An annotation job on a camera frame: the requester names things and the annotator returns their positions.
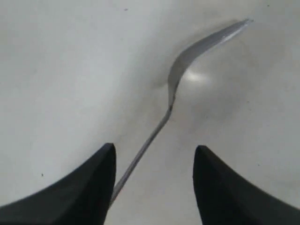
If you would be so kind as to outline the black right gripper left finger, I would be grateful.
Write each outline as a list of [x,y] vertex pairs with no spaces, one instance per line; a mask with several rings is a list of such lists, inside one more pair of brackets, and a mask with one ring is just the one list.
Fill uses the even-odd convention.
[[116,150],[106,143],[51,186],[0,208],[2,225],[102,225],[116,176]]

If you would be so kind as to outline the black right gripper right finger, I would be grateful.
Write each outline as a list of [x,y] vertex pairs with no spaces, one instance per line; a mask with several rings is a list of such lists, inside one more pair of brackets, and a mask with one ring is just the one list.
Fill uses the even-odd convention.
[[298,225],[300,210],[262,191],[207,146],[195,150],[193,185],[204,225]]

